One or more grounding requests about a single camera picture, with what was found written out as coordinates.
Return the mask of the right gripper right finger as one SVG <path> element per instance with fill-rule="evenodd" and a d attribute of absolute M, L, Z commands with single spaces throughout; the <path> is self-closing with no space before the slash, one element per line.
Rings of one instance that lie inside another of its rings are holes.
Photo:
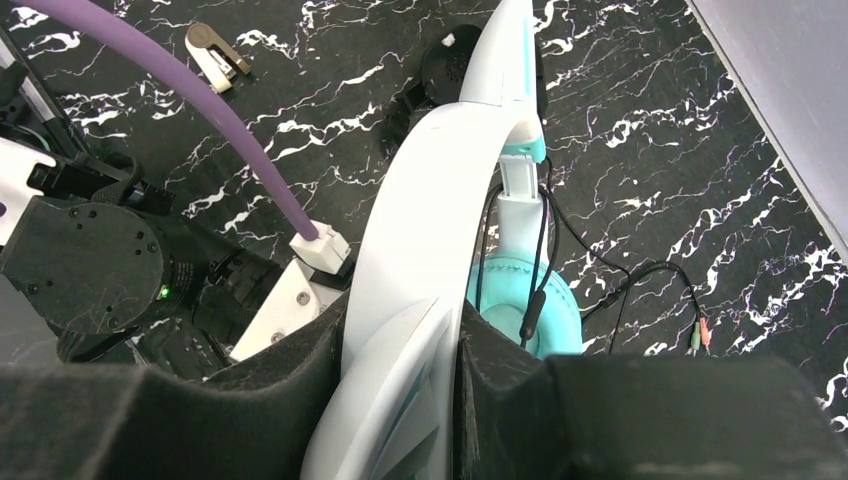
<path fill-rule="evenodd" d="M 843 479 L 847 445 L 774 358 L 554 355 L 462 312 L 458 479 Z"/>

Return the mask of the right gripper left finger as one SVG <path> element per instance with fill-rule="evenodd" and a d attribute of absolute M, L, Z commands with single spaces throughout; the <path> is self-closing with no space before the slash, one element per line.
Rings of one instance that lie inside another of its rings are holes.
<path fill-rule="evenodd" d="M 340 378 L 347 298 L 189 382 L 152 367 L 1 369 L 5 479 L 296 479 Z"/>

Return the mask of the teal cat-ear headphones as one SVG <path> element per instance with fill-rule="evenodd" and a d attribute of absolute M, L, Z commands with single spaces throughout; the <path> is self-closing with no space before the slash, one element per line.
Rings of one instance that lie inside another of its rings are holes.
<path fill-rule="evenodd" d="M 528 1 L 493 17 L 529 21 Z M 454 385 L 470 284 L 499 325 L 539 313 L 533 354 L 578 354 L 579 310 L 557 276 L 540 277 L 548 218 L 537 164 L 546 154 L 519 42 L 481 38 L 460 99 L 428 113 L 399 147 L 371 211 L 347 304 L 341 378 L 308 444 L 304 479 L 446 479 Z"/>

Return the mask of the black headphones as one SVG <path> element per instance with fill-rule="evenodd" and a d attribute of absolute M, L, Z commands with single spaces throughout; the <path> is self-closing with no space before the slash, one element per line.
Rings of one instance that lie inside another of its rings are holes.
<path fill-rule="evenodd" d="M 382 142 L 392 152 L 399 148 L 411 130 L 411 116 L 421 106 L 441 106 L 460 99 L 472 54 L 481 38 L 486 51 L 497 45 L 506 33 L 515 33 L 519 42 L 519 79 L 526 91 L 535 91 L 536 111 L 544 118 L 548 106 L 541 50 L 523 17 L 513 20 L 493 17 L 484 28 L 459 25 L 423 55 L 417 82 L 398 94 L 384 120 Z"/>

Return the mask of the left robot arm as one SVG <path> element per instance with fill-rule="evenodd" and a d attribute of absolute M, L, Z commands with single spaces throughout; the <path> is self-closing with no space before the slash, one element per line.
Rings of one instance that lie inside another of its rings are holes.
<path fill-rule="evenodd" d="M 172 209 L 141 164 L 91 149 L 8 34 L 1 37 L 1 282 L 65 363 L 137 363 L 201 381 L 281 267 Z"/>

